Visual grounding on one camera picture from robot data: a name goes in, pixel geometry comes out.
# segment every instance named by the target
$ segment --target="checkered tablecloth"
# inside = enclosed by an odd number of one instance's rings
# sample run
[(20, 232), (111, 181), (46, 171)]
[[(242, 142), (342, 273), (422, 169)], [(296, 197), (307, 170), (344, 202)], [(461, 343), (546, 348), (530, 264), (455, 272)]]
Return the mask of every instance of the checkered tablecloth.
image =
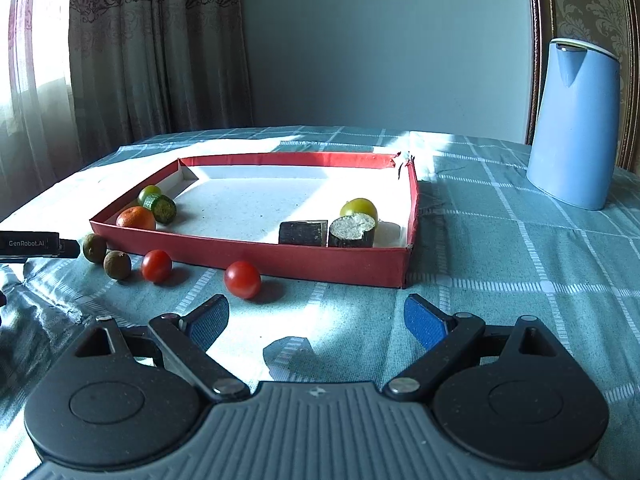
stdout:
[[(526, 179), (527, 146), (492, 139), (359, 128), (215, 130), (158, 136), (121, 148), (20, 209), (2, 229), (46, 229), (80, 239), (88, 218), (169, 160), (201, 153), (358, 151), (415, 157), (420, 228), (407, 290), (280, 280), (282, 297), (230, 298), (228, 328), (209, 350), (255, 388), (270, 380), (263, 349), (291, 337), (307, 358), (280, 359), (290, 380), (382, 385), (423, 354), (402, 322), (416, 292), (448, 313), (490, 324), (538, 316), (604, 393), (610, 423), (595, 462), (613, 478), (640, 478), (640, 182), (616, 170), (609, 202), (588, 212), (551, 199)], [(134, 267), (140, 257), (133, 257)], [(24, 433), (25, 396), (96, 314), (142, 324), (223, 292), (222, 272), (178, 265), (172, 287), (119, 284), (84, 258), (0, 267), (9, 305), (0, 329), (0, 476), (37, 464)]]

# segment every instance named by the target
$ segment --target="cardboard tray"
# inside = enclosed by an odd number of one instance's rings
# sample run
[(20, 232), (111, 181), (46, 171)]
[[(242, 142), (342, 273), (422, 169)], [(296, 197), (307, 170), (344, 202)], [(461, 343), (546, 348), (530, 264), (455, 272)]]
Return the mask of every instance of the cardboard tray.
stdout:
[[(110, 247), (132, 254), (166, 251), (176, 262), (226, 269), (238, 260), (261, 274), (404, 287), (417, 229), (418, 183), (399, 154), (274, 152), (179, 158), (132, 187), (90, 223)], [(117, 227), (140, 190), (156, 184), (178, 215), (156, 231)], [(278, 244), (280, 222), (327, 220), (353, 198), (369, 198), (380, 218), (373, 248)]]

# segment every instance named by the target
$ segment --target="gray ribbed panel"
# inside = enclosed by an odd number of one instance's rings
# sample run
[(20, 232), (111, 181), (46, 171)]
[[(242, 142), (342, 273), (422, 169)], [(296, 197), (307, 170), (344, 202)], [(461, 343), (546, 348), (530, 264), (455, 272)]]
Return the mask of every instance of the gray ribbed panel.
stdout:
[(216, 406), (180, 450), (111, 474), (43, 465), (30, 480), (605, 480), (589, 463), (514, 472), (445, 440), (419, 404), (372, 383), (263, 383), (249, 400)]

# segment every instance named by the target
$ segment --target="black device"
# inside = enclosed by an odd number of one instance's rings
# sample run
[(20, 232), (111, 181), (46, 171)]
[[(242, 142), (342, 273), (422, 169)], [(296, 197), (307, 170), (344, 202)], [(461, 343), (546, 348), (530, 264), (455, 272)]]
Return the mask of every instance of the black device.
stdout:
[(47, 231), (0, 231), (0, 264), (23, 264), (29, 258), (77, 258), (76, 240)]
[(411, 294), (405, 325), (427, 351), (381, 392), (263, 381), (251, 394), (206, 355), (227, 321), (222, 295), (143, 327), (98, 318), (26, 403), (44, 461), (28, 478), (606, 478), (590, 462), (605, 399), (533, 316), (487, 326)]

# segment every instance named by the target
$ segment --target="metal screw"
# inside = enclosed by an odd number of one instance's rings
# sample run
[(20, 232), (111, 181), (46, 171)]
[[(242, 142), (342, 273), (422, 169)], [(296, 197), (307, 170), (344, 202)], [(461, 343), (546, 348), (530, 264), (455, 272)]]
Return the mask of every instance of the metal screw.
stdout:
[(395, 394), (412, 394), (420, 388), (420, 383), (411, 377), (397, 377), (389, 383), (389, 389)]
[(213, 391), (222, 396), (239, 394), (244, 390), (245, 384), (238, 379), (218, 379), (213, 383)]

